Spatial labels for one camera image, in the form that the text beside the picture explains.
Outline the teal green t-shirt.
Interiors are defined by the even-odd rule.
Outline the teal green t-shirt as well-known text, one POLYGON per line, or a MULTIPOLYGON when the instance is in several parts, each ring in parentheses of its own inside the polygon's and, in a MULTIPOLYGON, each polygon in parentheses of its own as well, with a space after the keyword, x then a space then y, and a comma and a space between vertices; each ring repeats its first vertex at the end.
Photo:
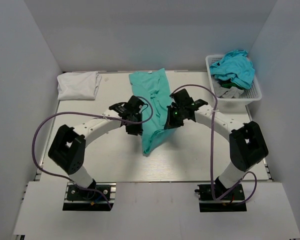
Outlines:
POLYGON ((171 90, 164 68, 153 72, 137 71, 129 75, 132 93, 149 101, 150 106, 142 112, 142 119, 147 122, 142 124, 141 136, 142 152, 149 155, 156 147, 174 133, 174 129, 164 129, 167 121, 168 109, 171 105, 171 90))

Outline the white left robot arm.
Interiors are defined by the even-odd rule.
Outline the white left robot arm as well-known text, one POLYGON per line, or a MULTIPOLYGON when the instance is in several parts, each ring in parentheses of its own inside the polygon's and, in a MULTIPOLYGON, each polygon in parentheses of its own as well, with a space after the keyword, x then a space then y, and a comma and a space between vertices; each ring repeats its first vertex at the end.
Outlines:
POLYGON ((130 135, 141 135, 143 132, 141 109, 145 103, 132 96, 127 102, 111 105, 101 118, 93 118, 77 126, 66 124, 59 127, 48 151, 48 157, 54 161, 75 184, 79 186, 78 193, 89 200, 95 196, 96 181, 84 167, 86 147, 97 138, 108 132, 125 126, 130 135))

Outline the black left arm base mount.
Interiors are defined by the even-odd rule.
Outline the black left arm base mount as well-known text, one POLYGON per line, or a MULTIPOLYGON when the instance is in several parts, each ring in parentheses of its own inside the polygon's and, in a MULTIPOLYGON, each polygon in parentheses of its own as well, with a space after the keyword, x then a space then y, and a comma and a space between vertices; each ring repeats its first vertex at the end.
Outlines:
POLYGON ((115 203, 116 183, 97 183, 95 188, 105 195, 110 207, 99 192, 82 190, 73 183, 68 183, 62 210, 74 212, 110 212, 115 203))

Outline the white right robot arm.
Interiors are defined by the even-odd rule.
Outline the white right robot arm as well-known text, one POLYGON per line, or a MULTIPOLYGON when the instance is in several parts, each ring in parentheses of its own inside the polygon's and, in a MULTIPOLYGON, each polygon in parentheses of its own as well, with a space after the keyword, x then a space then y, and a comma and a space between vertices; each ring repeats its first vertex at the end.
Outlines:
POLYGON ((234 185, 256 164, 261 162, 269 150, 260 126, 250 121, 241 123, 217 112, 208 102, 193 100, 186 89, 172 93, 173 102, 167 107, 165 129, 176 129, 184 120, 205 125, 229 142, 230 163, 214 181, 216 195, 226 200, 234 193, 234 185))

